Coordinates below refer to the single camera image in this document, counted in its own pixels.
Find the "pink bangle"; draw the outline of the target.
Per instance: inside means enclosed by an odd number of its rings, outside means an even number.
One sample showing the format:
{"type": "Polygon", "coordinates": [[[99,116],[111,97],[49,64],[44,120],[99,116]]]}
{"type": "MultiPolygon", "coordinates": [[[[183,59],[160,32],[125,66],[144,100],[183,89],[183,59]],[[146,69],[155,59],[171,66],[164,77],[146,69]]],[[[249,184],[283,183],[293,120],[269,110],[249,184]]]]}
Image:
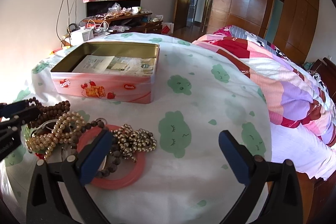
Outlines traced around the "pink bangle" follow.
{"type": "MultiPolygon", "coordinates": [[[[100,130],[97,127],[84,133],[79,140],[77,150],[80,152],[99,133],[100,130]]],[[[131,163],[125,161],[125,165],[121,166],[115,175],[112,174],[107,178],[94,178],[91,181],[91,185],[105,190],[118,190],[131,186],[141,178],[146,165],[146,153],[140,152],[135,157],[137,162],[131,163]]]]}

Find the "pink patchwork quilt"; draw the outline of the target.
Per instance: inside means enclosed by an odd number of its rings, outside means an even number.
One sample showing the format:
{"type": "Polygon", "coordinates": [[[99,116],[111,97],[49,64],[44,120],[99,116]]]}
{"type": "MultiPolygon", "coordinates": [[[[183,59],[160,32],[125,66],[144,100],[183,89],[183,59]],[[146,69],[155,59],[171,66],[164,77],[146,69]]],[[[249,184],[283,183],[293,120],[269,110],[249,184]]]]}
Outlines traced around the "pink patchwork quilt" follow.
{"type": "Polygon", "coordinates": [[[272,161],[290,158],[300,173],[327,180],[335,172],[335,104],[327,87],[274,44],[236,26],[193,42],[226,57],[259,87],[269,111],[272,161]]]}

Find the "paper leaflet in tin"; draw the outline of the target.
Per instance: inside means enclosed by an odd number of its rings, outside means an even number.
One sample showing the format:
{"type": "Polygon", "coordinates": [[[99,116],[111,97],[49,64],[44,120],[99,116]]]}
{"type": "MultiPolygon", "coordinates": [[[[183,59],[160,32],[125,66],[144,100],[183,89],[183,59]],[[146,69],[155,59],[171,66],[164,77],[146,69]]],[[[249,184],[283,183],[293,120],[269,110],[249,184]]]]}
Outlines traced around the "paper leaflet in tin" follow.
{"type": "Polygon", "coordinates": [[[152,75],[155,58],[122,56],[86,56],[72,71],[73,73],[91,73],[106,75],[147,76],[152,75]]]}

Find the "white box appliance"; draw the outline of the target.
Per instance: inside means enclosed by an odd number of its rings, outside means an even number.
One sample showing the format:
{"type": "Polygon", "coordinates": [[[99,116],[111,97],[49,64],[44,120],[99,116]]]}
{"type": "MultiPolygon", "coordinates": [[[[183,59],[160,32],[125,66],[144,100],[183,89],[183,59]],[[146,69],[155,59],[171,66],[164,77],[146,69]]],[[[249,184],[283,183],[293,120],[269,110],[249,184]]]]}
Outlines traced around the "white box appliance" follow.
{"type": "Polygon", "coordinates": [[[69,37],[69,43],[72,46],[78,46],[93,38],[94,38],[94,35],[93,35],[92,29],[80,29],[80,30],[71,32],[70,37],[69,37]]]}

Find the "pink biscuit tin box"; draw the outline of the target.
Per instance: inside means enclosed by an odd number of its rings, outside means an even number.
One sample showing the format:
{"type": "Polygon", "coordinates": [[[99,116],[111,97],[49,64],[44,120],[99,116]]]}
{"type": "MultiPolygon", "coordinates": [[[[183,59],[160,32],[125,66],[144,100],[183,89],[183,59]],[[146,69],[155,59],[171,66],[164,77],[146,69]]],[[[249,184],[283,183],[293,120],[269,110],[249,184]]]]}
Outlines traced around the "pink biscuit tin box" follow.
{"type": "Polygon", "coordinates": [[[60,94],[148,104],[158,57],[157,43],[83,43],[51,69],[51,78],[60,94]]]}

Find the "white cloud-print bedsheet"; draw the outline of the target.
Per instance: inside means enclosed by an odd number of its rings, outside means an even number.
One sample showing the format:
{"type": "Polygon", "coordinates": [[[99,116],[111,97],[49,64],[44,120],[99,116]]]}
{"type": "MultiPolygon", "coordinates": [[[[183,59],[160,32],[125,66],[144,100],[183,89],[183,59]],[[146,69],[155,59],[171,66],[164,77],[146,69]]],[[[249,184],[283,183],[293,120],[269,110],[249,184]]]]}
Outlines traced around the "white cloud-print bedsheet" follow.
{"type": "Polygon", "coordinates": [[[1,101],[35,97],[48,106],[68,100],[88,122],[104,118],[153,133],[157,148],[145,155],[138,181],[118,190],[87,187],[111,223],[219,223],[244,189],[221,152],[220,132],[228,130],[254,155],[271,157],[261,89],[226,57],[184,40],[125,34],[103,42],[114,49],[159,46],[151,103],[123,102],[112,89],[104,99],[90,98],[101,85],[89,78],[76,84],[78,97],[59,94],[51,70],[72,57],[71,48],[37,65],[18,54],[2,59],[1,101]]]}

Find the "black television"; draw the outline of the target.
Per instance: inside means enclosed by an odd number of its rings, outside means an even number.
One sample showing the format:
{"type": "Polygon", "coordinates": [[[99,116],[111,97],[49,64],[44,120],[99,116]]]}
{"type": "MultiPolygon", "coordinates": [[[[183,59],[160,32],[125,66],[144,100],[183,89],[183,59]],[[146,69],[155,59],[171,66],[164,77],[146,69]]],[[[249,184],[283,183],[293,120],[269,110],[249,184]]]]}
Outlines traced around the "black television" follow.
{"type": "Polygon", "coordinates": [[[94,16],[108,12],[114,4],[120,5],[122,8],[131,8],[133,6],[140,6],[141,0],[119,0],[119,1],[101,1],[85,3],[86,15],[94,16]]]}

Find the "wooden tv cabinet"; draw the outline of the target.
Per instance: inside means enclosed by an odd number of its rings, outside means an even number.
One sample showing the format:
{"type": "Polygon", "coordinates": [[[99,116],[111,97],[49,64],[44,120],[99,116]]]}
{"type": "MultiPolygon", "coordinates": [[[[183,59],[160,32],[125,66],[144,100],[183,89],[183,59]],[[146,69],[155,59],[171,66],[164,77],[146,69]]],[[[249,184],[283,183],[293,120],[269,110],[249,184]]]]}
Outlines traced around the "wooden tv cabinet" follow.
{"type": "Polygon", "coordinates": [[[151,12],[128,14],[119,16],[90,16],[80,22],[80,26],[93,28],[96,32],[108,32],[120,34],[127,32],[139,32],[143,34],[160,34],[162,21],[151,19],[151,12]]]}

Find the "white mug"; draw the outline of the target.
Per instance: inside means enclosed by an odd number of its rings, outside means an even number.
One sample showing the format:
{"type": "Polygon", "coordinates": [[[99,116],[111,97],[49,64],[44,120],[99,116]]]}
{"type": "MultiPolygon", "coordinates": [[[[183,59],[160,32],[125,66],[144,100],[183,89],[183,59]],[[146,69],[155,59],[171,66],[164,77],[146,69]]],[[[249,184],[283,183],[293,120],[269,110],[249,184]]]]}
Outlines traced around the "white mug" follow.
{"type": "Polygon", "coordinates": [[[131,8],[131,14],[132,15],[137,15],[137,14],[139,14],[141,12],[141,7],[139,7],[139,6],[135,6],[135,7],[132,7],[131,8]]]}

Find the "brown wooden wardrobe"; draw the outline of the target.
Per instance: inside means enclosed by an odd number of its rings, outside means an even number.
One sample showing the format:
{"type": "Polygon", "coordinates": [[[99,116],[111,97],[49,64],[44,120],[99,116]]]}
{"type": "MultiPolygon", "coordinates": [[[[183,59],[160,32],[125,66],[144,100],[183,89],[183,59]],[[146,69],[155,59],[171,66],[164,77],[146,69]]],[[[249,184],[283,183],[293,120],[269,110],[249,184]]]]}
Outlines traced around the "brown wooden wardrobe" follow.
{"type": "Polygon", "coordinates": [[[319,0],[212,0],[205,32],[234,25],[278,47],[302,65],[317,26],[319,0]]]}

